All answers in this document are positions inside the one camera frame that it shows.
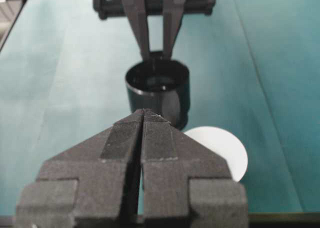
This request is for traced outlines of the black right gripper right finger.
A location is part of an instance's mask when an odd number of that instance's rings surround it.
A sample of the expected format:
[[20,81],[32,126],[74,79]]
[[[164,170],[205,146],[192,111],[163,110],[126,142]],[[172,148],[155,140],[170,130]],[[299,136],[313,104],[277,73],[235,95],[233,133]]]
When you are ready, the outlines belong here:
[[224,158],[144,110],[141,165],[147,228],[246,228],[248,199]]

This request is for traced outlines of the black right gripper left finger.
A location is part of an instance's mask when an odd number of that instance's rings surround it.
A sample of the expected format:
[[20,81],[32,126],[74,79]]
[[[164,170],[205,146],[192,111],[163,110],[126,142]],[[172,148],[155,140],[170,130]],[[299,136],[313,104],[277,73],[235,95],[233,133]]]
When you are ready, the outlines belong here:
[[20,196],[17,228],[110,228],[138,211],[144,111],[46,160]]

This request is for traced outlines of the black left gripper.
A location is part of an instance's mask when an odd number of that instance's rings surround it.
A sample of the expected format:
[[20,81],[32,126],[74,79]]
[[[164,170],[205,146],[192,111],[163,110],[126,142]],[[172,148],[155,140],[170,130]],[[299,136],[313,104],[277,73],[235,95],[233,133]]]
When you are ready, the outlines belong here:
[[170,60],[185,14],[211,15],[215,0],[92,0],[100,19],[126,15],[143,60],[150,59],[148,15],[163,15],[163,58]]

